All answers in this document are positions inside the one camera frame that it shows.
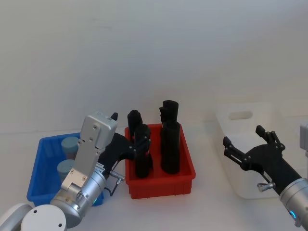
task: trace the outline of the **table surface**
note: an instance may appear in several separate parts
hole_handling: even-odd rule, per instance
[[[290,117],[287,121],[299,133],[299,124],[308,122],[308,116]],[[70,230],[301,230],[294,226],[278,198],[244,200],[232,191],[212,141],[216,123],[182,126],[196,171],[191,194],[132,200],[127,184],[122,183],[113,197],[105,193],[104,204],[91,208],[81,224]],[[0,135],[0,215],[14,204],[28,203],[26,193],[39,140],[71,132],[74,131]],[[124,162],[116,169],[124,174]],[[113,187],[114,183],[110,179],[107,185]]]

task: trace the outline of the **black foam object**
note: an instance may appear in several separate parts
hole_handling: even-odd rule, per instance
[[[176,122],[178,119],[179,103],[172,100],[165,100],[159,110],[162,123],[168,120]]]
[[[161,168],[169,173],[180,171],[180,124],[176,121],[163,123],[161,131]]]
[[[153,161],[150,149],[151,130],[146,124],[140,124],[135,128],[135,146],[140,146],[141,143],[146,144],[143,151],[136,153],[135,157],[135,173],[138,178],[145,178],[150,174],[150,170],[153,168]]]
[[[132,110],[127,115],[127,119],[128,119],[129,134],[131,138],[135,134],[136,127],[142,124],[142,118],[141,114],[137,110]]]

